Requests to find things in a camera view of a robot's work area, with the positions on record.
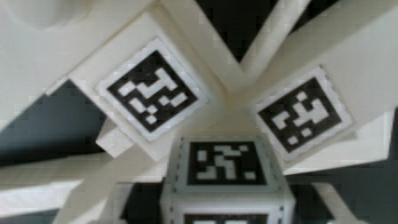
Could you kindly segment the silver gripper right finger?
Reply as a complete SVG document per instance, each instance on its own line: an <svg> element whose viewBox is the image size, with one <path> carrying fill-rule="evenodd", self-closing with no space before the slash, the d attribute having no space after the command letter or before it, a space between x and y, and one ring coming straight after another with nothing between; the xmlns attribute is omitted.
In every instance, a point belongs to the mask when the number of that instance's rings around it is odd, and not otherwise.
<svg viewBox="0 0 398 224"><path fill-rule="evenodd" d="M297 199L293 224L370 224L355 217L329 183L291 184L290 187Z"/></svg>

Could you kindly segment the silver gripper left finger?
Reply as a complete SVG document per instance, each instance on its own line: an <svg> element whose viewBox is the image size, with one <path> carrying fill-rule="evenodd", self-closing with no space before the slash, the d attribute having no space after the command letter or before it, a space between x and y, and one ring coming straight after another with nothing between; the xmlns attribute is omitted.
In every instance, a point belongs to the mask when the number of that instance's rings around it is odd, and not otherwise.
<svg viewBox="0 0 398 224"><path fill-rule="evenodd" d="M119 182L100 217L89 224L162 224L160 183Z"/></svg>

